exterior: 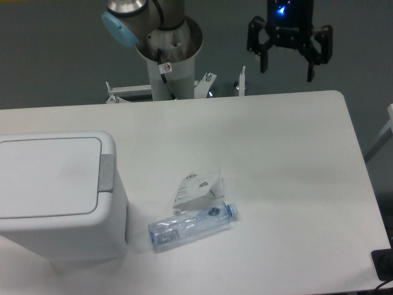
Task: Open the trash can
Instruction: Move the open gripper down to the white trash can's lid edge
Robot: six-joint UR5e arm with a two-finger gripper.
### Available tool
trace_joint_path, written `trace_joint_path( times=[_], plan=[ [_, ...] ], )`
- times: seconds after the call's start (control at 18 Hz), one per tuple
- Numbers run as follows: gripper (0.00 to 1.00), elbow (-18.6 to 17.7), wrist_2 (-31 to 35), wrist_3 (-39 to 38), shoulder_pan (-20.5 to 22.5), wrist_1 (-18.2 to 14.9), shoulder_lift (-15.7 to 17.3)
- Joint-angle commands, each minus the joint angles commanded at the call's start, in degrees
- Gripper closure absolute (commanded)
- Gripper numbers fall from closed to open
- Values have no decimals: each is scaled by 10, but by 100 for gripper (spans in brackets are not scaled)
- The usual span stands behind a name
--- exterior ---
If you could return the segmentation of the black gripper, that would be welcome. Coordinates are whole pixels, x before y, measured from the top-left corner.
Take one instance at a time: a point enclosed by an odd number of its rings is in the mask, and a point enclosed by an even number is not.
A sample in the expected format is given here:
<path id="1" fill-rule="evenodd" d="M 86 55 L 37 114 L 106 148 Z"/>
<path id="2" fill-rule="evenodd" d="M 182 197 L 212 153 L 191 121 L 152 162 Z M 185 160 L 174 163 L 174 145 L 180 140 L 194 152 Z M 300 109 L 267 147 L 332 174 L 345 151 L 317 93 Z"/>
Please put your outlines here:
<path id="1" fill-rule="evenodd" d="M 275 46 L 287 49 L 304 47 L 304 56 L 308 62 L 308 82 L 314 78 L 314 66 L 330 61 L 333 55 L 333 26 L 313 28 L 313 8 L 314 1 L 267 1 L 267 22 L 259 16 L 249 22 L 247 50 L 260 58 L 261 73 L 268 69 L 271 41 Z M 269 39 L 262 44 L 259 35 L 264 28 Z M 320 45 L 320 51 L 315 48 L 311 36 Z"/>

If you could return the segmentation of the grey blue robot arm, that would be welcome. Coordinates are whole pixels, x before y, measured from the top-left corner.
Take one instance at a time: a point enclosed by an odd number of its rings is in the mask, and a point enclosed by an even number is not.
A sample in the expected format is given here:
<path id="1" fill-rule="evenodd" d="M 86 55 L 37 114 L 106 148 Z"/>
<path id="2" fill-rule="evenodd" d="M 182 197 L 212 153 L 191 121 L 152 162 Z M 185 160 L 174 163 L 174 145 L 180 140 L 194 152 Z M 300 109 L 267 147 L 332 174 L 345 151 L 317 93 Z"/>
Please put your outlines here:
<path id="1" fill-rule="evenodd" d="M 333 54 L 333 28 L 313 27 L 313 1 L 268 1 L 267 18 L 255 16 L 248 24 L 247 50 L 268 69 L 272 46 L 294 49 L 308 61 L 307 80 L 314 66 Z M 184 1 L 108 1 L 102 21 L 108 32 L 126 47 L 136 47 L 157 66 L 181 63 L 200 50 L 203 35 L 198 23 L 185 14 Z"/>

